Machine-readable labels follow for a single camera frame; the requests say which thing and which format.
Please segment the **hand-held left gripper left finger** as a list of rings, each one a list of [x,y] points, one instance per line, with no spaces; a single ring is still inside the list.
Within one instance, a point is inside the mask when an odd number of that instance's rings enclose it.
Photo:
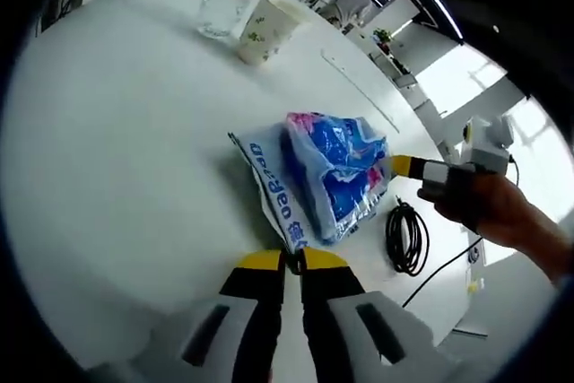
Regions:
[[[153,382],[267,382],[281,332],[285,258],[243,257],[219,292],[154,340]]]

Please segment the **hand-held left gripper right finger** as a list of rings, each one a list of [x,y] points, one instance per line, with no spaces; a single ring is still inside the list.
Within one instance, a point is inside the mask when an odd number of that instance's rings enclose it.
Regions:
[[[300,250],[303,326],[320,382],[446,382],[453,362],[431,330],[382,292],[367,292],[346,261]]]

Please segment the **person's right hand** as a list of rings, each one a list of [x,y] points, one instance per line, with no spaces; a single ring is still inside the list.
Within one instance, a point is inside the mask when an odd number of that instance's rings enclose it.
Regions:
[[[517,248],[533,220],[532,205],[522,192],[499,174],[474,174],[463,188],[439,196],[418,190],[446,219],[508,248]]]

